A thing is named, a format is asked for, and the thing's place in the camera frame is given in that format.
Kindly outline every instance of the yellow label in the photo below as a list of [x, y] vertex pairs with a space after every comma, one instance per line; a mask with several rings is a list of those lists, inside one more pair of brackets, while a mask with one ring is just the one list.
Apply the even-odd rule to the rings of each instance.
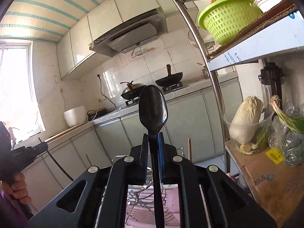
[[279, 150], [272, 148], [269, 151], [265, 152], [265, 154], [275, 163], [279, 164], [284, 159]]

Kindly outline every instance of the finger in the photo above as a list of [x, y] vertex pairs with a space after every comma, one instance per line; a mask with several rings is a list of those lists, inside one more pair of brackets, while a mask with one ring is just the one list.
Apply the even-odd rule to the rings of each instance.
[[6, 182], [2, 182], [1, 186], [2, 186], [2, 190], [5, 194], [8, 194], [8, 195], [13, 194], [14, 191], [12, 190], [12, 188]]
[[13, 193], [13, 196], [14, 196], [16, 199], [20, 199], [20, 198], [26, 197], [26, 196], [28, 196], [28, 195], [29, 195], [29, 194], [28, 194], [28, 192], [27, 192], [27, 189], [19, 190], [19, 191]]
[[28, 205], [28, 204], [31, 204], [32, 198], [29, 196], [22, 197], [22, 198], [20, 198], [20, 202], [24, 205]]
[[26, 182], [25, 181], [20, 181], [20, 182], [16, 182], [12, 185], [12, 190], [13, 191], [19, 191], [22, 189], [26, 188]]
[[25, 176], [24, 176], [21, 172], [15, 174], [14, 178], [15, 178], [15, 180], [18, 181], [18, 182], [19, 182], [19, 181], [24, 181], [24, 180], [25, 180]]

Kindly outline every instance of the green plastic basket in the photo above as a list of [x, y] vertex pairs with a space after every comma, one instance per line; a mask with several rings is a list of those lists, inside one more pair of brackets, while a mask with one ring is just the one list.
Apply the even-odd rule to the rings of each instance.
[[208, 30], [220, 45], [224, 45], [262, 13], [253, 2], [254, 0], [218, 0], [201, 12], [199, 26]]

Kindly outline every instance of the ceiling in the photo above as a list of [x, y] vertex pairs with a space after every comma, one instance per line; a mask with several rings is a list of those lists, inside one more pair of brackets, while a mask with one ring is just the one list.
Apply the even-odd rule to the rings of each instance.
[[103, 1], [14, 0], [0, 22], [0, 39], [57, 43], [77, 21]]

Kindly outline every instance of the window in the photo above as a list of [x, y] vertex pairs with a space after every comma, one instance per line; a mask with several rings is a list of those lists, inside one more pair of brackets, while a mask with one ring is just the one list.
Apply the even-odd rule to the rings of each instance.
[[0, 45], [0, 121], [12, 127], [16, 142], [43, 131], [29, 50], [29, 45]]

